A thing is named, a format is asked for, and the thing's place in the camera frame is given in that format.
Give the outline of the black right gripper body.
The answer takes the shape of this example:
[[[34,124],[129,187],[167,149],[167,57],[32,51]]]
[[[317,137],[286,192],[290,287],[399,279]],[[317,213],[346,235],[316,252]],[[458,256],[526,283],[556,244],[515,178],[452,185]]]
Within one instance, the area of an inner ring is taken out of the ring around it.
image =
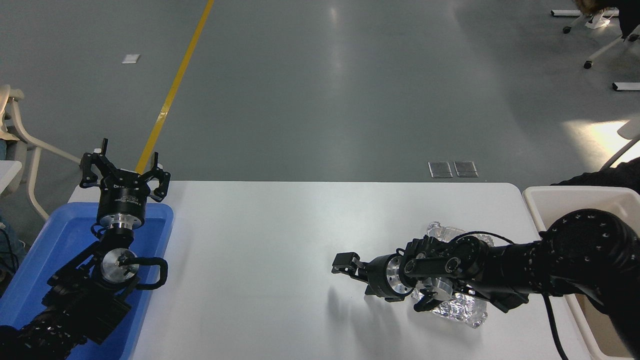
[[[403,301],[403,281],[400,276],[402,256],[388,254],[377,256],[365,265],[365,294],[377,296],[387,302]]]

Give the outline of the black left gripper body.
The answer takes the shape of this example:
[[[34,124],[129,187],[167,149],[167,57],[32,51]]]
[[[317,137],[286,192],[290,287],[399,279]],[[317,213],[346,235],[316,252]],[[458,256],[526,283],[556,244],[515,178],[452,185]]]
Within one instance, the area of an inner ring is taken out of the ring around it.
[[[100,189],[98,217],[116,214],[146,216],[147,196],[151,190],[137,173],[124,171],[106,175],[100,182]]]

